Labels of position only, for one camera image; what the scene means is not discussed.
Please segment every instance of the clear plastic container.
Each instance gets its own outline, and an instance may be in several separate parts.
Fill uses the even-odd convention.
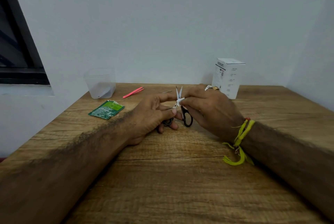
[[[94,99],[110,98],[115,89],[115,72],[113,68],[94,68],[83,75],[90,95]]]

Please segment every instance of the forearm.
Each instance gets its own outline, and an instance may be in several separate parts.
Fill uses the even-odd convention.
[[[121,123],[82,134],[47,159],[0,181],[3,223],[59,223],[96,176],[127,145]]]
[[[334,221],[334,154],[255,123],[242,148]]]

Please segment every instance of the white box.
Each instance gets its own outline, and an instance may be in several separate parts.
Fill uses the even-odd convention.
[[[230,99],[235,99],[244,75],[245,65],[235,59],[218,58],[214,67],[212,86],[219,87],[220,92]]]

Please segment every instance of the yellow string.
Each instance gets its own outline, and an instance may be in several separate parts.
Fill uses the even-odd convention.
[[[233,165],[233,166],[236,166],[236,165],[240,165],[240,164],[244,163],[244,161],[246,160],[246,162],[254,165],[253,160],[243,151],[243,149],[240,146],[241,141],[245,138],[247,133],[250,131],[250,129],[254,125],[255,121],[250,120],[249,123],[248,123],[247,128],[244,131],[244,128],[246,127],[247,123],[248,123],[248,120],[245,120],[245,122],[241,126],[237,126],[237,127],[240,127],[240,129],[239,129],[238,136],[234,140],[233,146],[231,144],[229,144],[228,142],[223,142],[223,144],[228,145],[231,149],[236,149],[236,152],[238,151],[238,155],[240,155],[240,160],[237,161],[237,162],[232,162],[227,156],[224,155],[223,162],[225,162],[227,164],[230,164],[230,165]]]

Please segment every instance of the wooden table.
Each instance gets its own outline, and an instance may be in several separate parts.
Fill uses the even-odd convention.
[[[140,86],[145,90],[121,98]],[[174,89],[168,84],[118,84],[111,100],[125,108],[111,120],[146,94]],[[86,93],[1,163],[0,178],[107,123],[88,116],[101,103]],[[334,113],[284,87],[241,86],[235,103],[245,116],[334,150]],[[154,131],[140,145],[124,149],[64,223],[327,223],[263,167],[223,163],[223,155],[233,158],[233,152],[196,122],[190,128],[179,125],[177,131]]]

